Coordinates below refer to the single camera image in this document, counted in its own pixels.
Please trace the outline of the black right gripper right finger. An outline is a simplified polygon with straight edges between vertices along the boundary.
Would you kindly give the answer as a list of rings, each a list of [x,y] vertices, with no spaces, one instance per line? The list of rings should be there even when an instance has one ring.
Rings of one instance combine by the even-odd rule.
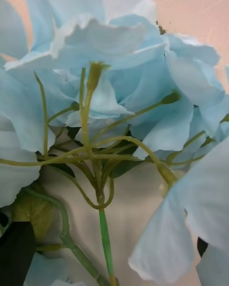
[[[208,243],[206,243],[204,240],[202,240],[200,237],[198,237],[197,250],[198,250],[198,253],[199,253],[200,257],[203,256],[203,254],[205,253],[207,247],[208,247]]]

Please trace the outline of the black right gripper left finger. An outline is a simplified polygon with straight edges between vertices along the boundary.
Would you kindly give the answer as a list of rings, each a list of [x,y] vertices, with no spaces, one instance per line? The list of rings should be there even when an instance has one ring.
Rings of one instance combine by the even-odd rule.
[[[36,243],[30,222],[13,222],[0,238],[0,285],[22,286]]]

